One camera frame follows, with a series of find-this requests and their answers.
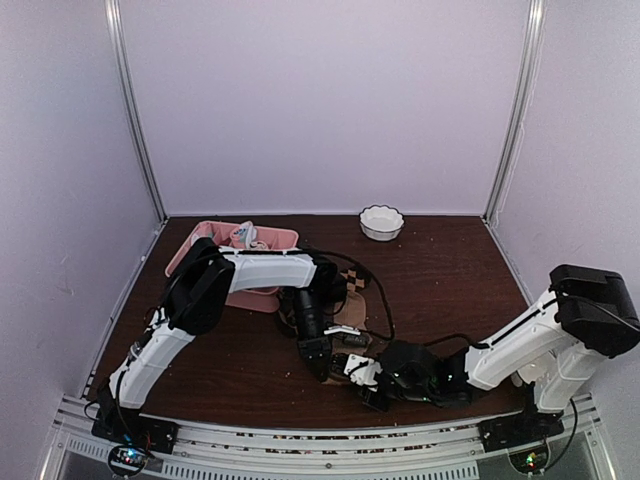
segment aluminum frame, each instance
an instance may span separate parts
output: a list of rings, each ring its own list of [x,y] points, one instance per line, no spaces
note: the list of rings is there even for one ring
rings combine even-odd
[[[518,76],[516,94],[511,109],[511,118],[509,119],[509,127],[502,147],[496,178],[483,216],[490,226],[495,226],[496,224],[500,203],[504,197],[505,188],[508,185],[508,179],[522,139],[522,124],[533,92],[533,84],[540,59],[542,27],[545,16],[546,0],[530,0],[520,75]]]
[[[105,0],[105,10],[133,146],[136,151],[138,163],[140,164],[140,169],[142,170],[145,186],[153,203],[154,211],[158,217],[158,221],[163,222],[167,219],[167,213],[162,203],[158,183],[149,159],[149,151],[140,123],[140,113],[138,112],[138,106],[133,92],[133,82],[131,80],[131,71],[129,69],[122,19],[120,16],[120,0]]]
[[[575,401],[577,431],[591,440],[589,450],[598,477],[615,480],[608,437],[591,396],[581,395]],[[112,444],[91,436],[92,422],[83,413],[85,404],[72,397],[62,399],[40,480],[58,480],[66,452],[106,459]],[[95,415],[96,407],[90,407],[88,413]],[[507,453],[484,452],[477,429],[484,418],[488,417],[350,430],[245,428],[172,419],[179,425],[173,454],[158,454],[158,460],[145,471],[159,478],[201,480],[437,480],[447,478],[447,472],[452,479],[475,480],[479,478],[478,461]],[[563,422],[565,432],[559,438],[571,432],[571,408]]]

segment floor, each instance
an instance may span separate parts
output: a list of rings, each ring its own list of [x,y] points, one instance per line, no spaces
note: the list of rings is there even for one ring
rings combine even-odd
[[[156,305],[164,289],[165,266],[202,220],[169,220],[114,329],[90,398],[144,330],[145,312]],[[355,216],[251,220],[256,225],[294,229],[300,234],[300,245],[346,253],[373,270],[385,285],[399,339],[427,342],[464,332],[481,340],[525,308],[507,265],[478,218],[407,217],[403,232],[391,243],[367,239]],[[384,330],[384,312],[375,288],[366,289],[363,295],[369,328]],[[461,346],[452,342],[436,353],[452,353]],[[378,413],[364,407],[348,386],[317,383],[300,362],[295,340],[277,332],[271,315],[227,308],[213,332],[196,338],[178,355],[149,394],[144,411],[227,425],[349,428],[504,413],[519,408],[521,402],[520,393],[504,382],[465,409],[396,402],[388,413]]]

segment wire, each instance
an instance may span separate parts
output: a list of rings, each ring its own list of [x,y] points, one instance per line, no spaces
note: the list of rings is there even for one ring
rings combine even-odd
[[[369,275],[371,277],[371,279],[373,280],[373,282],[376,284],[376,287],[378,288],[378,293],[380,294],[380,299],[382,300],[382,306],[384,307],[384,311],[385,314],[387,316],[387,325],[389,328],[389,334],[388,335],[382,335],[378,332],[375,332],[373,330],[367,330],[366,333],[368,333],[369,335],[371,335],[372,337],[376,337],[379,340],[385,341],[385,342],[390,342],[392,341],[394,338],[396,338],[396,327],[393,323],[393,314],[391,313],[391,306],[389,305],[389,301],[387,300],[387,294],[384,291],[384,287],[382,286],[382,283],[380,282],[380,280],[378,279],[378,277],[375,276],[375,274],[369,270],[367,267],[365,267],[363,264],[361,264],[359,261],[355,260],[354,258],[350,257],[349,255],[345,255],[344,253],[338,253],[338,252],[332,252],[329,250],[316,250],[316,249],[312,249],[312,248],[305,248],[305,249],[300,249],[300,250],[292,250],[287,252],[287,255],[301,255],[301,254],[317,254],[317,255],[327,255],[329,257],[336,257],[336,258],[340,258],[342,260],[346,260],[347,262],[351,262],[353,263],[356,268],[361,269],[365,274]]]
[[[464,333],[452,333],[451,335],[446,335],[444,337],[440,337],[440,338],[436,338],[435,340],[431,340],[430,342],[427,343],[423,343],[422,345],[424,347],[430,347],[432,345],[437,345],[439,343],[444,343],[444,342],[448,342],[449,340],[454,340],[456,338],[459,338],[461,340],[464,340],[465,342],[467,342],[467,345],[477,348],[478,350],[486,350],[487,348],[490,348],[490,346],[486,343],[477,343],[474,342],[471,337],[469,337],[468,335],[465,335]]]
[[[120,417],[120,421],[122,422],[122,425],[124,425],[125,430],[129,434],[129,438],[131,438],[131,441],[133,442],[133,434],[131,433],[131,429],[129,428],[129,425],[127,425],[127,422],[124,420],[124,417],[122,416],[122,410],[120,410],[120,386],[122,385],[122,377],[124,377],[125,373],[126,373],[126,370],[123,370],[122,372],[120,372],[120,375],[118,376],[118,382],[116,383],[116,410],[118,411],[118,416]]]
[[[335,317],[337,314],[339,314],[344,309],[344,306],[346,304],[347,304],[347,299],[345,298],[335,312],[324,312],[323,311],[322,313],[327,315],[327,316],[330,316],[330,317]]]
[[[569,450],[569,447],[571,446],[571,442],[573,441],[573,438],[576,436],[576,430],[578,429],[578,409],[576,408],[576,402],[573,401],[573,398],[570,401],[571,401],[571,407],[573,408],[573,418],[574,418],[571,435],[569,435],[569,440],[567,441],[567,444],[564,446],[564,448],[560,452],[560,455],[558,455],[553,462],[548,463],[544,467],[543,470],[545,473],[551,470],[553,467],[555,467],[558,464],[558,462],[562,460],[562,457],[564,457],[565,453],[567,453],[567,451]]]
[[[613,312],[610,312],[609,310],[607,310],[606,308],[604,308],[601,305],[598,305],[596,302],[593,302],[591,300],[589,300],[588,298],[584,298],[584,297],[580,297],[578,295],[563,295],[560,298],[564,298],[567,300],[575,300],[576,302],[582,302],[585,305],[590,305],[593,308],[600,310],[602,313],[606,313],[607,315],[609,315],[611,318],[613,318],[616,322],[621,323],[622,325],[629,327],[631,330],[640,333],[640,328],[638,328],[635,325],[632,325],[631,323],[627,322],[626,320],[620,318],[618,315],[616,315]]]
[[[364,361],[362,363],[359,363],[356,367],[353,367],[351,370],[349,370],[349,373],[347,373],[347,377],[351,377],[351,374],[353,372],[357,372],[358,370],[360,370],[361,368],[364,368],[366,366],[369,365],[368,361]]]
[[[87,403],[87,404],[84,406],[84,409],[83,409],[83,410],[84,410],[84,416],[85,416],[85,417],[87,417],[89,420],[93,420],[94,422],[97,422],[97,421],[98,421],[98,419],[97,419],[96,417],[92,417],[91,415],[89,415],[89,412],[87,412],[87,410],[89,409],[89,407],[90,407],[91,405],[95,405],[96,403],[98,403],[98,401],[97,401],[97,400],[94,400],[94,401],[92,401],[92,402],[89,402],[89,403]]]

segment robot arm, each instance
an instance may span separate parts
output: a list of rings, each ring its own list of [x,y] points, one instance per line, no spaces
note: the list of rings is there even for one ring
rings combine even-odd
[[[487,450],[560,433],[561,412],[596,367],[640,342],[640,324],[622,278],[565,265],[551,273],[551,288],[522,315],[450,357],[439,358],[424,345],[392,341],[375,359],[337,359],[323,311],[346,295],[337,286],[338,277],[336,265],[319,255],[238,251],[198,240],[169,280],[147,330],[99,388],[93,433],[134,442],[144,432],[154,449],[171,451],[175,426],[139,417],[147,394],[186,345],[215,327],[227,295],[249,288],[293,287],[301,358],[319,380],[330,367],[343,373],[361,387],[364,402],[373,408],[386,410],[389,399],[465,406],[516,374],[530,385],[528,407],[509,421],[501,417],[480,425],[487,437],[497,439],[485,444]],[[513,432],[519,432],[515,439]],[[156,441],[165,437],[167,442]]]

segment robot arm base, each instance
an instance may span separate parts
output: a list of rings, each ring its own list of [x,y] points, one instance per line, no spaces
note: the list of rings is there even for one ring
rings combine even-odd
[[[98,387],[98,403],[100,409],[91,428],[92,435],[119,444],[148,444],[149,450],[173,453],[178,435],[176,423],[141,417],[140,410],[120,407],[118,411],[108,379]]]

